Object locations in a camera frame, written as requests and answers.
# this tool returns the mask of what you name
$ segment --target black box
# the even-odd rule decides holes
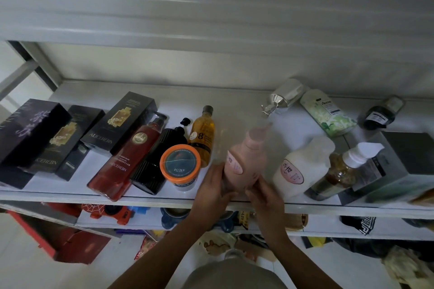
[[[155,111],[154,99],[128,92],[81,141],[103,155],[114,155],[139,126],[151,120]]]
[[[22,189],[24,172],[71,116],[56,102],[30,99],[0,124],[0,183]]]
[[[72,119],[51,139],[46,148],[26,171],[55,173],[69,181],[77,167],[84,160],[89,149],[80,142],[87,131],[106,113],[101,109],[72,105],[69,110]]]

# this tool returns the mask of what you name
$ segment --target dark gray box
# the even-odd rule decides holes
[[[379,132],[368,142],[384,149],[357,171],[357,182],[339,193],[342,205],[375,207],[410,201],[434,188],[434,140],[427,133]]]
[[[155,111],[154,99],[128,92],[81,141],[98,153],[112,156],[139,126],[151,120]]]

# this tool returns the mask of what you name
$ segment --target pink pump bottle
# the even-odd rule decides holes
[[[244,192],[252,187],[267,164],[263,150],[268,127],[253,128],[246,133],[240,144],[227,152],[224,174],[231,191]]]

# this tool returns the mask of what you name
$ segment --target yellow object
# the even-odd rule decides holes
[[[238,222],[246,229],[249,229],[249,217],[250,212],[248,211],[238,211]]]
[[[312,247],[322,247],[326,243],[325,237],[307,237]]]
[[[213,107],[205,105],[202,116],[193,122],[189,137],[188,144],[199,152],[201,168],[208,166],[213,149],[215,127],[214,121],[211,118],[212,115]]]

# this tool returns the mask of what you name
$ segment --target black bottle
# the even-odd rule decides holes
[[[395,116],[404,107],[405,101],[392,95],[378,105],[369,109],[362,120],[361,126],[366,130],[386,128],[395,120]]]
[[[164,129],[130,177],[133,185],[146,193],[157,194],[166,180],[160,170],[161,156],[174,145],[187,144],[184,134],[183,127]]]

